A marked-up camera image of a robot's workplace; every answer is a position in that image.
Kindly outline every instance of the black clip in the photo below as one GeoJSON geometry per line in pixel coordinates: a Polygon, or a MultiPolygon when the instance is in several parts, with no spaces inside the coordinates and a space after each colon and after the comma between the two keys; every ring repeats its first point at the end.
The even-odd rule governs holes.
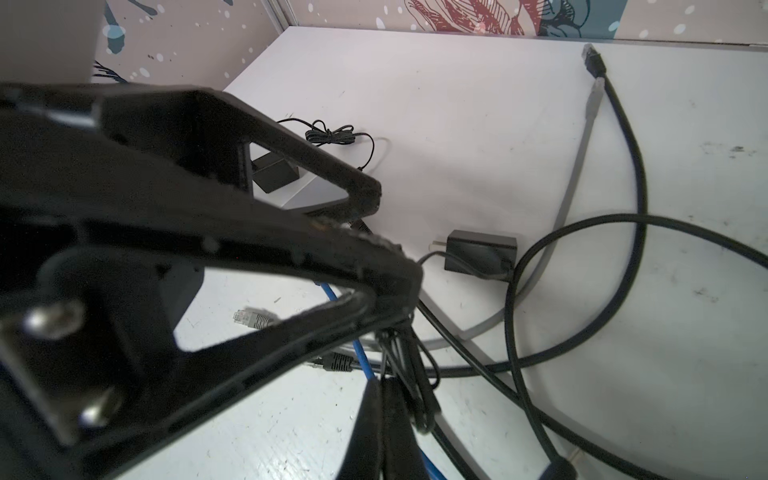
{"type": "Polygon", "coordinates": [[[420,433],[430,433],[435,428],[435,415],[440,413],[440,405],[432,391],[437,384],[429,383],[413,328],[408,323],[383,329],[376,333],[376,339],[382,348],[383,371],[391,366],[392,373],[402,381],[413,425],[420,433]]]}
{"type": "Polygon", "coordinates": [[[429,480],[409,422],[403,384],[368,381],[336,480],[429,480]]]}

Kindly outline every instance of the floral wall pattern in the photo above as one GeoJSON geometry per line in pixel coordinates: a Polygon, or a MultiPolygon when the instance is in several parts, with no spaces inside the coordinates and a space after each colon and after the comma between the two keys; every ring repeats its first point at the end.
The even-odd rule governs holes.
{"type": "MultiPolygon", "coordinates": [[[[280,31],[266,0],[160,1],[105,2],[94,81],[223,89],[280,31]]],[[[768,0],[279,1],[302,26],[768,45],[768,0]]]]}
{"type": "Polygon", "coordinates": [[[299,25],[768,43],[766,0],[284,0],[299,25]]]}

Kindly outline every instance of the black plastic frame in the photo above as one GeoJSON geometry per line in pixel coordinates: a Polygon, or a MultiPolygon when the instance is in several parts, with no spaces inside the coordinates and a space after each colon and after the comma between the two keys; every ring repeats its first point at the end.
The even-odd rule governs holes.
{"type": "MultiPolygon", "coordinates": [[[[398,246],[334,222],[374,212],[379,183],[237,99],[136,85],[0,91],[0,342],[55,408],[64,394],[71,409],[79,392],[104,386],[125,396],[107,426],[62,443],[4,364],[4,473],[114,476],[301,362],[409,321],[421,268],[398,246]],[[251,141],[347,190],[343,203],[311,212],[333,220],[254,200],[251,141]],[[157,268],[179,263],[355,293],[188,353],[168,318],[183,307],[166,308],[157,268]],[[71,299],[86,305],[84,328],[57,342],[29,338],[25,312],[71,299]]],[[[189,286],[176,291],[190,296],[189,286]]]]}

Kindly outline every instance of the thin black cord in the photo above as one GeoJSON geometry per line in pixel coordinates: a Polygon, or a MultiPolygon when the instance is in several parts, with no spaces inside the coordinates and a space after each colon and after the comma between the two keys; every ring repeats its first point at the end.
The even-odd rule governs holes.
{"type": "MultiPolygon", "coordinates": [[[[643,154],[640,151],[640,145],[637,143],[637,138],[634,136],[632,126],[629,123],[624,107],[621,105],[621,101],[618,98],[614,86],[605,75],[604,68],[598,69],[596,76],[601,76],[605,80],[605,94],[608,96],[608,100],[611,102],[611,106],[614,109],[614,113],[621,127],[621,132],[624,134],[624,139],[627,142],[627,148],[629,149],[632,159],[632,165],[634,167],[634,179],[635,190],[637,191],[637,212],[639,214],[648,213],[648,187],[645,175],[645,166],[643,165],[643,154]]],[[[529,366],[537,365],[547,360],[559,357],[565,353],[570,352],[577,346],[586,342],[592,338],[597,332],[599,332],[609,321],[616,315],[616,312],[624,304],[627,299],[632,285],[634,284],[637,273],[640,271],[640,262],[643,258],[643,250],[645,248],[645,235],[646,226],[638,224],[635,227],[634,239],[632,243],[632,251],[627,262],[627,269],[624,271],[624,275],[621,277],[621,282],[616,289],[616,292],[608,301],[603,310],[587,324],[578,333],[571,336],[559,344],[552,346],[541,352],[534,353],[529,356],[525,356],[520,359],[520,368],[526,368],[529,366]]],[[[508,362],[499,362],[487,365],[487,367],[493,369],[495,372],[504,372],[509,370],[508,362]]],[[[467,367],[443,367],[442,375],[444,378],[458,378],[463,376],[477,375],[472,369],[467,367]]]]}
{"type": "Polygon", "coordinates": [[[435,428],[432,430],[432,436],[435,437],[435,440],[437,440],[437,443],[442,447],[443,451],[445,451],[448,459],[465,480],[480,480],[480,477],[478,477],[475,471],[472,470],[472,467],[469,466],[464,460],[464,457],[462,457],[462,454],[456,450],[456,447],[453,446],[451,440],[445,435],[445,432],[442,431],[440,424],[435,424],[435,428]]]}
{"type": "Polygon", "coordinates": [[[533,257],[544,249],[547,245],[556,242],[558,239],[565,237],[579,230],[585,228],[594,227],[597,225],[604,225],[606,223],[642,223],[644,225],[654,225],[657,227],[668,228],[671,230],[677,230],[683,233],[688,233],[694,237],[715,243],[716,245],[728,249],[742,257],[761,265],[763,268],[768,269],[768,255],[761,253],[758,250],[748,247],[741,242],[737,242],[729,237],[725,237],[719,233],[707,230],[690,223],[681,222],[679,220],[658,217],[654,215],[641,215],[641,214],[613,214],[603,215],[601,217],[589,218],[580,222],[573,223],[567,227],[563,227],[555,232],[550,233],[546,237],[542,238],[534,244],[525,255],[520,259],[520,262],[515,267],[515,273],[512,277],[512,281],[507,288],[507,297],[505,302],[505,332],[507,336],[507,353],[509,355],[509,362],[511,364],[512,377],[515,379],[515,385],[518,390],[518,397],[521,400],[522,408],[525,410],[525,414],[528,417],[528,421],[531,423],[531,427],[534,429],[534,433],[542,448],[544,448],[547,455],[551,455],[554,452],[555,457],[550,457],[550,460],[554,461],[555,458],[559,458],[557,451],[554,450],[554,446],[551,440],[544,431],[544,426],[541,423],[541,417],[538,415],[536,408],[533,406],[531,397],[528,394],[528,389],[525,387],[525,380],[523,379],[522,372],[520,370],[520,362],[517,355],[517,349],[515,348],[515,326],[514,326],[514,305],[515,305],[515,291],[522,278],[523,270],[531,262],[533,257]]]}
{"type": "Polygon", "coordinates": [[[368,156],[368,161],[366,164],[362,167],[357,167],[357,170],[362,171],[363,168],[368,167],[368,164],[371,163],[371,159],[373,158],[373,151],[376,149],[376,142],[373,140],[373,137],[368,135],[366,132],[355,132],[355,128],[352,125],[344,125],[343,127],[339,127],[334,131],[331,131],[328,130],[328,127],[326,127],[326,122],[322,120],[315,120],[314,122],[310,123],[308,121],[302,120],[301,118],[284,118],[283,120],[279,120],[277,123],[282,124],[286,121],[298,121],[309,127],[310,129],[304,134],[304,137],[306,138],[306,141],[317,144],[318,147],[327,144],[350,145],[355,143],[355,139],[357,139],[357,137],[368,137],[371,139],[371,154],[368,156]],[[318,123],[323,124],[322,130],[315,126],[315,124],[318,123]]]}
{"type": "Polygon", "coordinates": [[[419,347],[424,352],[424,355],[427,355],[427,359],[432,364],[432,371],[435,373],[435,382],[432,384],[432,390],[437,389],[437,387],[440,386],[440,366],[435,361],[435,357],[432,356],[432,354],[424,347],[424,343],[422,343],[421,339],[417,337],[416,335],[413,336],[413,338],[416,339],[416,343],[419,345],[419,347]]]}
{"type": "Polygon", "coordinates": [[[384,368],[379,371],[379,381],[384,380],[384,375],[386,374],[386,363],[387,363],[386,351],[382,350],[382,363],[381,364],[384,365],[384,368]]]}
{"type": "MultiPolygon", "coordinates": [[[[454,337],[448,331],[448,329],[445,328],[445,326],[442,323],[440,323],[437,317],[427,308],[427,306],[421,300],[419,301],[417,308],[421,313],[424,314],[424,317],[426,317],[426,319],[432,324],[432,326],[435,327],[438,333],[440,333],[440,335],[442,335],[442,337],[446,341],[448,341],[448,343],[451,344],[451,346],[456,350],[456,352],[458,352],[458,354],[461,355],[462,358],[473,369],[475,369],[480,376],[488,380],[488,382],[491,385],[493,385],[502,395],[507,397],[512,403],[514,403],[517,406],[521,406],[521,402],[520,402],[520,398],[518,397],[518,394],[513,389],[509,388],[507,384],[502,382],[493,372],[485,368],[485,365],[483,365],[482,362],[477,359],[477,357],[472,355],[469,352],[469,350],[467,350],[467,348],[456,337],[454,337]]],[[[627,460],[624,460],[623,458],[617,455],[614,455],[613,453],[610,453],[608,450],[603,449],[598,445],[595,445],[594,443],[585,439],[584,437],[577,434],[573,430],[570,430],[568,427],[561,424],[557,420],[553,419],[552,417],[542,412],[541,410],[536,409],[536,413],[538,417],[541,419],[542,423],[544,423],[544,425],[546,425],[550,430],[557,433],[558,435],[560,435],[560,437],[562,437],[563,439],[566,439],[573,445],[576,445],[578,448],[580,448],[584,452],[595,457],[597,460],[600,460],[606,465],[609,465],[617,469],[619,472],[623,472],[626,475],[638,478],[640,480],[669,480],[666,477],[657,475],[649,470],[646,470],[645,468],[639,467],[634,463],[628,462],[627,460]]]]}
{"type": "Polygon", "coordinates": [[[453,253],[442,252],[440,250],[435,251],[435,252],[427,253],[425,256],[423,256],[420,259],[418,259],[416,261],[416,263],[418,263],[419,265],[423,265],[425,261],[429,260],[432,257],[436,257],[436,256],[440,256],[440,257],[444,257],[444,258],[449,258],[449,259],[453,260],[454,262],[458,263],[458,265],[461,268],[463,268],[464,270],[467,270],[467,272],[469,272],[470,275],[476,276],[479,279],[483,279],[483,280],[506,280],[506,279],[509,278],[509,275],[507,273],[500,273],[498,275],[488,275],[486,273],[483,273],[480,270],[477,270],[476,268],[474,268],[469,263],[467,263],[464,260],[462,260],[461,257],[457,257],[453,253]]]}

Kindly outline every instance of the screw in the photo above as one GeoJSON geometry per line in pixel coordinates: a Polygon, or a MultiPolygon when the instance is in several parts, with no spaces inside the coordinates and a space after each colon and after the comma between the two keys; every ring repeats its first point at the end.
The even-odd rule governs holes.
{"type": "Polygon", "coordinates": [[[201,245],[206,253],[216,253],[221,248],[219,240],[216,240],[213,237],[203,238],[203,243],[201,245]]]}
{"type": "Polygon", "coordinates": [[[80,300],[37,306],[24,318],[24,330],[43,340],[61,340],[77,332],[85,322],[85,305],[80,300]]]}
{"type": "Polygon", "coordinates": [[[80,412],[80,424],[87,429],[105,427],[122,404],[123,394],[114,386],[109,386],[80,412]]]}

